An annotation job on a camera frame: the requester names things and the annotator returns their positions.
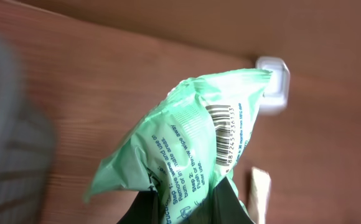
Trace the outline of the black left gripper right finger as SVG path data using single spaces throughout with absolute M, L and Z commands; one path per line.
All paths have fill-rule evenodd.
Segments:
M 200 206 L 199 223 L 254 224 L 244 211 L 227 177 L 222 179 Z

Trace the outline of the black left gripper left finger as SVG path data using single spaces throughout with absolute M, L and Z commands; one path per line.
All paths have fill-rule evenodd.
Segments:
M 139 192 L 118 224 L 159 224 L 159 199 L 155 191 Z

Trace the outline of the mint green wipes packet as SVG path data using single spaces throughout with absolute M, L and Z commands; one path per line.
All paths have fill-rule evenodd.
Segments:
M 213 190 L 232 178 L 270 78 L 250 68 L 181 81 L 100 162 L 86 198 L 152 190 L 161 223 L 208 223 Z

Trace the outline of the white tube with gold cap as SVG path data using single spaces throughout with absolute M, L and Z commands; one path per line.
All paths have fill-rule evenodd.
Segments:
M 247 211 L 255 224 L 266 223 L 270 192 L 271 177 L 269 173 L 257 167 L 252 167 Z

